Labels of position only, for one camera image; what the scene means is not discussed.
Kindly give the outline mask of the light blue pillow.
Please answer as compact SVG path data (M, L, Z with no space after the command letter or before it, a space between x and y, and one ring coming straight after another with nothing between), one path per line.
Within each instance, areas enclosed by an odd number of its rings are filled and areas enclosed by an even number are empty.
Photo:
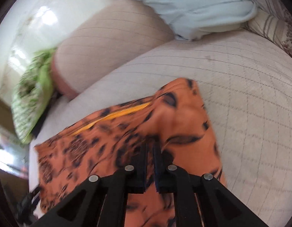
M252 0L138 0L151 7L183 40L237 30L253 19L257 5Z

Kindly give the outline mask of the striped floral bed sheet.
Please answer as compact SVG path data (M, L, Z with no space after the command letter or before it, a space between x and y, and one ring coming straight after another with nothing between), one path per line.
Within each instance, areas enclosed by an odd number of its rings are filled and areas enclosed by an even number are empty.
M292 15L281 0L252 0L258 14L243 28L262 36L292 58Z

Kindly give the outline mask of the orange black floral garment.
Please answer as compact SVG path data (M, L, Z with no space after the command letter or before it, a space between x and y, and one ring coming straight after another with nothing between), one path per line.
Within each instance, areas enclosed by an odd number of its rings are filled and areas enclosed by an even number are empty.
M176 79L153 96L96 111L35 147L40 209L46 213L91 175L112 175L146 141L169 163L226 183L214 130L198 85Z

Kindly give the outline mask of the green white patterned pillow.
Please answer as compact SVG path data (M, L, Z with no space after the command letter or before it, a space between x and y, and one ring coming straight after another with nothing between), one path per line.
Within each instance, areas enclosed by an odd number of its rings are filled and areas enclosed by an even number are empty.
M22 144L29 144L33 139L32 131L54 93L50 71L56 49L36 52L13 90L12 118L15 132Z

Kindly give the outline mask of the beige quilted bed cover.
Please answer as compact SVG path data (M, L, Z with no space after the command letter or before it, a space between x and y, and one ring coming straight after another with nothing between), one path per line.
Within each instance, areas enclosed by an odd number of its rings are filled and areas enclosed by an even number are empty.
M40 186L37 145L96 111L153 96L180 78L198 85L224 185L268 226L285 226L292 217L292 58L247 31L168 42L73 100L60 98L30 145L30 187Z

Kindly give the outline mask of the beige quilted bolster cushion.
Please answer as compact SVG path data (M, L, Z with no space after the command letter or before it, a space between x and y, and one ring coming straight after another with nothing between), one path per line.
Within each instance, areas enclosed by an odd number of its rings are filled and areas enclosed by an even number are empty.
M116 0L58 45L51 76L56 89L72 100L113 70L173 39L173 31L151 7Z

